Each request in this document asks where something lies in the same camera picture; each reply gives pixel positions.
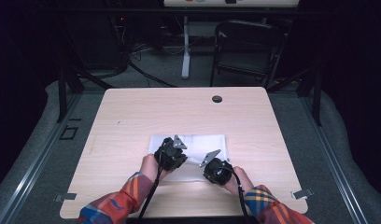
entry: orange plaid sleeve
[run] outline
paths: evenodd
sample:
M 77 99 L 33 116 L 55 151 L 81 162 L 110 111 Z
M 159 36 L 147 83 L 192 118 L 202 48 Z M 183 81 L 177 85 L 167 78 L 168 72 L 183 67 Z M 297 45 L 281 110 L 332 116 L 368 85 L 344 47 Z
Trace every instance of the orange plaid sleeve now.
M 122 223 L 140 209 L 152 185 L 146 176 L 135 173 L 119 192 L 107 194 L 82 208 L 77 223 Z
M 248 192 L 245 203 L 260 223 L 313 223 L 308 217 L 281 203 L 264 185 Z

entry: white paper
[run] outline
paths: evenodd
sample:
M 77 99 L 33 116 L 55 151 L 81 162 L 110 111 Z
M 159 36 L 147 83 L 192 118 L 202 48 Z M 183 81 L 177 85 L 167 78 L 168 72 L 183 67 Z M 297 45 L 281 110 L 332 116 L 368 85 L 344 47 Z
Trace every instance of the white paper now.
M 155 153 L 162 145 L 164 138 L 171 137 L 174 139 L 174 136 L 174 134 L 153 134 L 150 137 L 148 153 Z M 203 170 L 205 168 L 200 168 L 199 164 L 202 163 L 207 153 L 217 149 L 220 149 L 221 152 L 216 158 L 230 162 L 224 134 L 179 134 L 178 137 L 187 147 L 187 149 L 183 149 L 183 153 L 187 155 L 188 158 L 181 167 L 168 175 L 164 179 L 165 181 L 207 181 L 203 176 Z

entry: table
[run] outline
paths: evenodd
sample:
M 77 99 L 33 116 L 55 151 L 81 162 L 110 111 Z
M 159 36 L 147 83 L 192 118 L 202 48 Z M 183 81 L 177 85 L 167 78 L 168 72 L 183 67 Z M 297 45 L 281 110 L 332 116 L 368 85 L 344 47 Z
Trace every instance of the table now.
M 222 97 L 214 103 L 212 97 Z M 79 159 L 60 215 L 78 217 L 87 203 L 121 189 L 139 170 L 153 134 L 226 135 L 232 165 L 243 167 L 254 184 L 266 185 L 291 209 L 301 189 L 265 89 L 158 88 L 106 91 Z M 242 216 L 238 198 L 209 182 L 158 186 L 144 217 Z
M 299 0 L 237 0 L 236 4 L 226 4 L 225 0 L 164 0 L 165 7 L 297 7 Z M 184 61 L 183 79 L 190 76 L 191 55 L 189 49 L 189 22 L 184 17 Z

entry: small black hole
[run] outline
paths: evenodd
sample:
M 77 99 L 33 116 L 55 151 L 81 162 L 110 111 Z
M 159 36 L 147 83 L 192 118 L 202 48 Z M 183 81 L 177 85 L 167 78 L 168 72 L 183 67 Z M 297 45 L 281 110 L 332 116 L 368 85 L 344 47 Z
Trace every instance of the small black hole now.
M 214 103 L 220 103 L 220 102 L 222 102 L 222 97 L 220 97 L 218 95 L 213 96 L 213 102 Z

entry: chair leg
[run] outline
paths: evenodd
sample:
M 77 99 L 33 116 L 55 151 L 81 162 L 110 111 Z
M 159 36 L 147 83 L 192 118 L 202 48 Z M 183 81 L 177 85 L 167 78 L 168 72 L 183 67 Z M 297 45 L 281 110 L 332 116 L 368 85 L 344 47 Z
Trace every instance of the chair leg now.
M 211 69 L 210 87 L 213 86 L 214 75 L 215 75 L 215 65 L 213 64 L 213 68 Z

